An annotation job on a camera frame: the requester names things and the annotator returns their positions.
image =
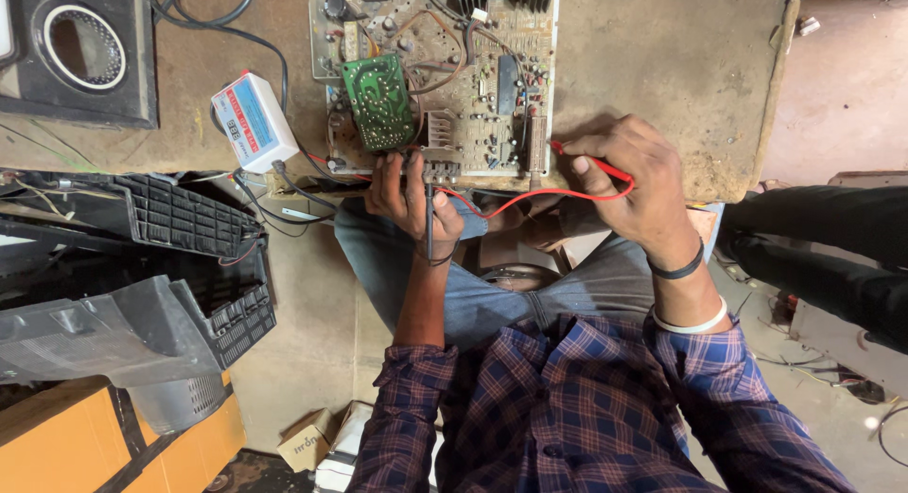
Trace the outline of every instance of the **blue checkered shirt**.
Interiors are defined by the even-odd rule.
[[[679,335],[603,317],[531,321],[476,348],[388,348],[348,491],[855,491],[763,381],[741,328]]]

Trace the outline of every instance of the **wooden workbench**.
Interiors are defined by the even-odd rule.
[[[183,0],[199,18],[221,16],[239,0]],[[288,117],[303,147],[325,154],[324,87],[312,79],[308,0],[254,0],[232,26],[265,37],[289,63]],[[595,133],[636,113],[661,129],[684,159],[691,200],[737,201],[759,180],[761,162],[797,14],[787,0],[561,0],[554,137]],[[99,168],[115,172],[233,170],[236,158],[212,126],[211,95],[243,69],[279,88],[268,49],[232,35],[156,27],[161,128],[89,129],[46,124]],[[74,157],[28,120],[0,123]],[[71,169],[5,130],[0,164]],[[560,170],[569,172],[563,163]],[[288,161],[310,173],[299,155]],[[476,186],[526,189],[527,180],[485,177]],[[567,185],[553,173],[546,185]]]

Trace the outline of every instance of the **hand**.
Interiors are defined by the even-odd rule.
[[[406,195],[401,193],[401,167],[403,156],[391,153],[379,158],[372,171],[372,186],[366,194],[366,211],[370,215],[388,217],[413,236],[420,255],[426,255],[426,185],[422,182],[421,152],[414,153],[407,165]],[[460,234],[463,233],[463,219],[448,200],[445,193],[438,191],[432,200],[435,214],[432,217],[432,257],[441,260],[454,251]]]
[[[596,201],[596,209],[621,237],[639,243],[654,265],[672,271],[687,266],[697,256],[700,240],[687,218],[681,158],[649,123],[627,115],[607,136],[566,143],[564,151],[605,158],[633,176],[635,187],[627,197]],[[571,166],[587,194],[607,197],[619,193],[611,177],[587,158],[576,158]]]

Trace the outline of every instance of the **circuit board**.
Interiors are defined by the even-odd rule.
[[[408,145],[416,129],[398,56],[354,60],[341,70],[365,150]]]
[[[350,51],[346,41],[374,44],[376,52],[369,51],[374,58],[397,56],[411,94],[419,92],[414,88],[436,87],[458,70],[440,87],[410,97],[414,135],[392,140],[405,146],[403,151],[418,148],[430,162],[458,165],[457,185],[476,185],[471,177],[480,176],[527,178],[531,169],[534,175],[549,173],[559,0],[473,0],[486,14],[470,21],[453,18],[438,7],[439,0],[345,1],[358,12],[356,26],[318,14],[321,21],[312,19],[313,72],[318,69],[316,79],[328,85],[334,173],[369,174],[378,151],[393,150],[371,140],[381,133],[364,127],[363,116],[355,113],[352,101],[359,103],[360,97],[341,70]],[[472,3],[440,1],[470,19],[472,13],[463,9]],[[314,2],[311,13],[330,5],[330,0]],[[343,40],[332,42],[332,34]],[[372,131],[378,137],[370,137]]]

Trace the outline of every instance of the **white bangle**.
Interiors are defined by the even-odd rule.
[[[664,330],[668,330],[668,331],[670,331],[670,332],[672,332],[672,333],[687,333],[687,334],[690,334],[690,333],[700,333],[701,331],[707,331],[707,330],[710,329],[711,327],[713,327],[713,326],[719,324],[719,321],[721,321],[722,319],[724,319],[724,318],[725,318],[725,314],[728,312],[728,303],[726,303],[726,302],[725,302],[725,299],[722,298],[721,296],[719,297],[719,299],[722,301],[722,308],[719,310],[719,313],[716,314],[715,317],[713,317],[712,319],[710,319],[710,320],[707,321],[706,323],[703,323],[703,324],[701,324],[701,325],[699,325],[699,326],[675,326],[675,325],[670,325],[670,324],[664,322],[662,319],[659,318],[659,316],[657,316],[657,315],[655,314],[655,308],[653,308],[653,319],[655,319],[655,324],[658,324],[659,327],[661,327],[661,328],[664,329]]]

